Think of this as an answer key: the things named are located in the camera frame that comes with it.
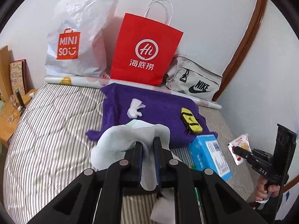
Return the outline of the person's right hand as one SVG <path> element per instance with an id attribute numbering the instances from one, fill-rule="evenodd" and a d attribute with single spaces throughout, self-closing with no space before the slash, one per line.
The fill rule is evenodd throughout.
<path id="1" fill-rule="evenodd" d="M 258 183 L 254 192 L 254 200 L 262 201 L 264 200 L 268 193 L 271 193 L 271 197 L 275 198 L 279 195 L 280 186 L 277 185 L 269 185 L 266 187 L 268 180 L 263 176 L 259 176 Z"/>

